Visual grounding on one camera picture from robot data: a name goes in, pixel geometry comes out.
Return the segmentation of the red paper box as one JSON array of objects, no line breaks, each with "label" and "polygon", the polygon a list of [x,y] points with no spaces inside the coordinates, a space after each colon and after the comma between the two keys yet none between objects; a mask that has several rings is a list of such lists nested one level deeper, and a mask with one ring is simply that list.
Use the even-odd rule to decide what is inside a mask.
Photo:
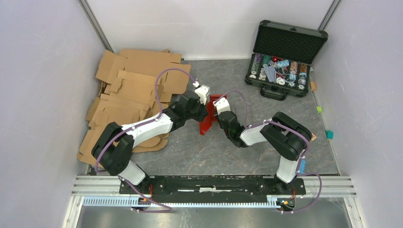
[{"label": "red paper box", "polygon": [[210,100],[206,105],[208,115],[204,118],[202,122],[199,122],[199,133],[200,135],[205,135],[205,133],[211,128],[213,122],[216,122],[215,117],[216,108],[213,102],[218,100],[222,94],[210,95]]}]

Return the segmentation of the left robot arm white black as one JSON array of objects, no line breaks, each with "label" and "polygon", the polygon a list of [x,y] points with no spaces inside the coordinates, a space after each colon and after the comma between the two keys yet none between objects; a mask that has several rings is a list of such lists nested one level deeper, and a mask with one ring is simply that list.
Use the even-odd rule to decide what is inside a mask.
[{"label": "left robot arm white black", "polygon": [[102,166],[102,170],[111,176],[129,181],[137,193],[145,193],[149,189],[149,180],[146,173],[131,161],[134,147],[155,136],[175,131],[188,120],[202,122],[208,115],[209,93],[208,88],[202,86],[179,95],[176,102],[148,119],[126,125],[109,123],[91,151],[96,159],[96,172],[100,172],[98,167]]}]

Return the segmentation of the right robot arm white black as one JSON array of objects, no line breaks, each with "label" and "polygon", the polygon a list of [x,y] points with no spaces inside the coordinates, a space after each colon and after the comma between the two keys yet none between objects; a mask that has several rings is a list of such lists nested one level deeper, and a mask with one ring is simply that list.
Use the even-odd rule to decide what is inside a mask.
[{"label": "right robot arm white black", "polygon": [[294,179],[300,166],[300,158],[310,147],[312,133],[283,112],[277,112],[260,125],[241,125],[232,111],[215,115],[226,137],[239,148],[268,142],[279,154],[280,162],[275,174],[277,192],[286,194],[294,187]]}]

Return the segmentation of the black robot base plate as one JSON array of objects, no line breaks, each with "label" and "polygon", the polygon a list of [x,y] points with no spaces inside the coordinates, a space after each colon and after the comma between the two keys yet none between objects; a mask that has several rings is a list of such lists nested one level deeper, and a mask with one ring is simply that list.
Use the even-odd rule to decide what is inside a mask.
[{"label": "black robot base plate", "polygon": [[306,193],[302,178],[283,184],[273,176],[163,176],[146,177],[136,188],[159,203],[258,203],[268,196],[290,198]]}]

